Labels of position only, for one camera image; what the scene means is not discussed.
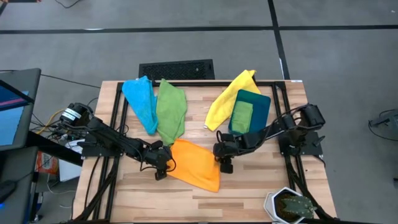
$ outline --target orange towel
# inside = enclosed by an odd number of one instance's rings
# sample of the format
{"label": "orange towel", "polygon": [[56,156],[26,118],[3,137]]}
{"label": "orange towel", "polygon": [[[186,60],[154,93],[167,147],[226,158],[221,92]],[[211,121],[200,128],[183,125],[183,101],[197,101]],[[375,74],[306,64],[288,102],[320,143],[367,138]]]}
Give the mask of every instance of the orange towel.
{"label": "orange towel", "polygon": [[[171,150],[177,167],[169,175],[205,190],[218,192],[220,166],[213,153],[183,139],[175,140]],[[171,160],[167,165],[170,169],[174,168]]]}

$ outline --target green leaves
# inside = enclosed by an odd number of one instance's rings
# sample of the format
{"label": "green leaves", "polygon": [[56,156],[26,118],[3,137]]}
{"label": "green leaves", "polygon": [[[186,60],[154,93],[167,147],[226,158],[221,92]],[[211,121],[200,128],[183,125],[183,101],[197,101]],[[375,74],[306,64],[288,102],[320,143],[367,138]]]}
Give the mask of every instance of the green leaves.
{"label": "green leaves", "polygon": [[313,218],[313,212],[317,209],[312,205],[311,200],[304,196],[293,196],[282,201],[286,205],[283,211],[305,218]]}

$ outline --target plant pot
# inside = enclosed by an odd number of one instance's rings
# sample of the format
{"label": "plant pot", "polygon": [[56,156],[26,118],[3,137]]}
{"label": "plant pot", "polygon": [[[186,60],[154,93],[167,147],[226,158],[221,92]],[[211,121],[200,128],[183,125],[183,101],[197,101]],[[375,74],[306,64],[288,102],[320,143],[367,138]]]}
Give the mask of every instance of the plant pot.
{"label": "plant pot", "polygon": [[304,219],[304,217],[298,216],[297,219],[295,220],[284,220],[282,217],[278,216],[277,214],[277,209],[276,209],[276,204],[275,204],[275,198],[282,194],[291,194],[291,195],[296,195],[296,196],[302,196],[301,194],[295,192],[294,190],[284,187],[280,189],[278,192],[274,193],[268,193],[266,201],[264,202],[264,209],[268,213],[268,215],[272,218],[273,221],[285,223],[285,224],[298,224],[301,220]]}

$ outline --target gray floor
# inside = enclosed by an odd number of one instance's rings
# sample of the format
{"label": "gray floor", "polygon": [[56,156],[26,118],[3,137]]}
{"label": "gray floor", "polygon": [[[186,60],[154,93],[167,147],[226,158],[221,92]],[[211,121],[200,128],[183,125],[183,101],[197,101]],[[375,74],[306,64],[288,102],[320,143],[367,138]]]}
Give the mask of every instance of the gray floor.
{"label": "gray floor", "polygon": [[[72,0],[60,0],[68,4]],[[282,26],[398,24],[395,0],[275,0]],[[0,29],[77,29],[189,26],[269,26],[266,0],[83,0],[64,9],[51,0],[9,4]],[[343,220],[396,223],[397,144],[373,136],[368,120],[396,108],[398,30],[283,31],[291,79],[327,124],[321,130],[326,171]],[[256,69],[258,79],[281,79],[272,31],[141,34],[0,35],[0,69],[39,67],[43,74],[100,85],[136,78],[149,62],[212,58],[216,78]],[[70,102],[89,102],[98,90],[42,77],[35,114],[46,120]],[[382,131],[390,138],[388,130]],[[72,189],[75,183],[60,188]],[[46,194],[41,223],[70,216],[73,194]]]}

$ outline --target potted plant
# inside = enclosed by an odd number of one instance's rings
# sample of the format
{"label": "potted plant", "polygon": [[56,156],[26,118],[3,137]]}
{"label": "potted plant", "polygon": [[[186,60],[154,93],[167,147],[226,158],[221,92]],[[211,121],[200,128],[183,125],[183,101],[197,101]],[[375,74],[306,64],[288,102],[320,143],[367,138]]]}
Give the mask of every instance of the potted plant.
{"label": "potted plant", "polygon": [[284,187],[276,193],[269,193],[264,209],[273,221],[285,224],[297,224],[304,218],[313,218],[317,209],[309,198]]}

